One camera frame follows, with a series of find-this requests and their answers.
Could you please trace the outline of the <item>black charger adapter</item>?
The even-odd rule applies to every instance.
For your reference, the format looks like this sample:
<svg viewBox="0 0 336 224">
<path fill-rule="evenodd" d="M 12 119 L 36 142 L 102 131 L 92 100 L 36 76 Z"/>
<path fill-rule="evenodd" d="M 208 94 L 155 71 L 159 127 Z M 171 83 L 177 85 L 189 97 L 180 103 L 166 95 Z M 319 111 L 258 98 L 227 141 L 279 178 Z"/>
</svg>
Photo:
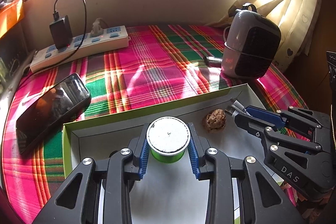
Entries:
<svg viewBox="0 0 336 224">
<path fill-rule="evenodd" d="M 72 31 L 68 16 L 59 18 L 50 24 L 50 32 L 55 44 L 59 50 L 68 47 L 72 42 Z"/>
</svg>

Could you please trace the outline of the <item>small silver cylinder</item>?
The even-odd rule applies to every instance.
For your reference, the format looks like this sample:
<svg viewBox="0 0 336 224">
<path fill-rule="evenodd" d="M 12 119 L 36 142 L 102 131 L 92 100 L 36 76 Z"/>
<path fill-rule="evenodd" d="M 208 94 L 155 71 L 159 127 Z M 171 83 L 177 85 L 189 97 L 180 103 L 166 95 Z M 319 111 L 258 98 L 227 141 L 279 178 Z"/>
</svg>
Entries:
<svg viewBox="0 0 336 224">
<path fill-rule="evenodd" d="M 221 67 L 222 59 L 213 57 L 213 56 L 205 56 L 203 57 L 205 64 L 209 67 Z"/>
</svg>

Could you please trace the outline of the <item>white plug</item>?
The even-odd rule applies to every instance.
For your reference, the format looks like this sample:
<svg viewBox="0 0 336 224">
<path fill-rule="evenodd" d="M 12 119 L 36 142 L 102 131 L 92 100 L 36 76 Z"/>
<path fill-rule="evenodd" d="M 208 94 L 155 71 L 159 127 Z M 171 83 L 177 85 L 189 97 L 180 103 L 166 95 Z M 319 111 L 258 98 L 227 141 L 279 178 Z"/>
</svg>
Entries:
<svg viewBox="0 0 336 224">
<path fill-rule="evenodd" d="M 90 37 L 97 37 L 104 33 L 104 29 L 100 25 L 100 18 L 97 18 L 92 24 Z"/>
</svg>

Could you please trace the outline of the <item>black smartphone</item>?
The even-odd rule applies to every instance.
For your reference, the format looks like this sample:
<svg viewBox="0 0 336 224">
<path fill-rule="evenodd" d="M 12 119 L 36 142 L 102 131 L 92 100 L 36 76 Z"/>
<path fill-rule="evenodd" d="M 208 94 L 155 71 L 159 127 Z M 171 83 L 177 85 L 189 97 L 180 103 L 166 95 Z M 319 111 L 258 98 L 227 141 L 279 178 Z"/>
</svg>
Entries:
<svg viewBox="0 0 336 224">
<path fill-rule="evenodd" d="M 45 137 L 90 105 L 91 94 L 77 73 L 50 88 L 17 119 L 15 131 L 21 155 L 29 153 Z"/>
</svg>

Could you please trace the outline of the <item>brown walnut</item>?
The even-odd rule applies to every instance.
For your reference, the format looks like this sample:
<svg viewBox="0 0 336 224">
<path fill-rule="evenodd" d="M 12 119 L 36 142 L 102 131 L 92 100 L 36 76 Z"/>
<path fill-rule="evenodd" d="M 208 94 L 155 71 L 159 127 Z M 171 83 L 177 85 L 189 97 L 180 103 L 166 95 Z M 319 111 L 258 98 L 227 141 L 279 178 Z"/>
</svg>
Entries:
<svg viewBox="0 0 336 224">
<path fill-rule="evenodd" d="M 215 109 L 204 118 L 204 125 L 209 133 L 222 131 L 226 126 L 226 114 L 223 109 Z"/>
</svg>

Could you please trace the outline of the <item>green white cardboard tray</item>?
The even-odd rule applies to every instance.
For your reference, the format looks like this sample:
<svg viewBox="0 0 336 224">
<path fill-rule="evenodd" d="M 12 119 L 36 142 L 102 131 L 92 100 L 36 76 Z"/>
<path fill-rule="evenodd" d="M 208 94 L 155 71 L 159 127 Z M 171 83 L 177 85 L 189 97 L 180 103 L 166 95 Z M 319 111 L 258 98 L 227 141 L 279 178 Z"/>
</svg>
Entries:
<svg viewBox="0 0 336 224">
<path fill-rule="evenodd" d="M 146 173 L 130 192 L 133 223 L 204 223 L 209 182 L 195 178 L 189 162 L 187 131 L 192 123 L 210 145 L 227 156 L 264 160 L 260 139 L 238 128 L 231 117 L 224 129 L 210 133 L 205 116 L 225 109 L 231 100 L 261 107 L 262 103 L 246 84 L 159 105 L 69 123 L 63 129 L 64 173 L 70 174 L 86 157 L 106 159 L 113 151 L 126 148 L 131 139 L 145 139 L 166 156 L 183 153 L 176 162 L 160 162 L 149 156 Z"/>
</svg>

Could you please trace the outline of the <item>white power strip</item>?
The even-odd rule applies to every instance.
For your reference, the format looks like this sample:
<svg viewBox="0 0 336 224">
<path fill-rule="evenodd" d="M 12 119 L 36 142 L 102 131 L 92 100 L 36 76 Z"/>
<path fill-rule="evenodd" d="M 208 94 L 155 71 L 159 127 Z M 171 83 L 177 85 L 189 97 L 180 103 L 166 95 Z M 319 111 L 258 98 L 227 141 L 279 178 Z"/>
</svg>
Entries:
<svg viewBox="0 0 336 224">
<path fill-rule="evenodd" d="M 57 49 L 55 45 L 51 45 L 38 51 L 30 64 L 30 70 L 36 72 L 56 63 L 64 64 L 98 53 L 126 48 L 128 45 L 129 35 L 125 26 L 104 29 L 103 34 L 95 37 L 87 33 L 85 36 L 74 37 L 67 47 Z"/>
</svg>

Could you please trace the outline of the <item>orange storage tray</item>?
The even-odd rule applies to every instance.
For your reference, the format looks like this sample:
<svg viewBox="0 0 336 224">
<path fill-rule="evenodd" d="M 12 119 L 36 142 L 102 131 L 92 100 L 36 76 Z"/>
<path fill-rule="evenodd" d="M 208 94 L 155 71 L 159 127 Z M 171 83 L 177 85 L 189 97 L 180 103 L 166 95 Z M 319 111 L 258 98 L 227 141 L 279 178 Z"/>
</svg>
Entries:
<svg viewBox="0 0 336 224">
<path fill-rule="evenodd" d="M 0 38 L 25 17 L 23 0 L 15 0 L 1 9 Z"/>
</svg>

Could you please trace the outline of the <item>white green thread spool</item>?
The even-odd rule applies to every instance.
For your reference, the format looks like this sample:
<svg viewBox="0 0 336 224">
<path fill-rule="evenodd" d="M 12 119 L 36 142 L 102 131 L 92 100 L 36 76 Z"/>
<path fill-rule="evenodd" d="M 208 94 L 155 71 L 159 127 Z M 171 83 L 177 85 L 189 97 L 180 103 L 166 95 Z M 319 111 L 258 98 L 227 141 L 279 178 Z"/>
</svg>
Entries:
<svg viewBox="0 0 336 224">
<path fill-rule="evenodd" d="M 149 125 L 146 140 L 153 157 L 171 164 L 179 161 L 190 143 L 189 126 L 175 117 L 161 117 Z"/>
</svg>

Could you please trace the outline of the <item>grey black desk heater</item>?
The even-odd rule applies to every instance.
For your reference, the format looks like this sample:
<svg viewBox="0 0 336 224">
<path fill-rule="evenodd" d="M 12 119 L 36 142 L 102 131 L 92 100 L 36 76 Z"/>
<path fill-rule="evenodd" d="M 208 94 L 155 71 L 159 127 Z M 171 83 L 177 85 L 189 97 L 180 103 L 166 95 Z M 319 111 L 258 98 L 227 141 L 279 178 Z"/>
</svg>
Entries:
<svg viewBox="0 0 336 224">
<path fill-rule="evenodd" d="M 245 3 L 235 11 L 224 43 L 222 71 L 237 79 L 258 79 L 266 74 L 281 41 L 280 28 Z"/>
</svg>

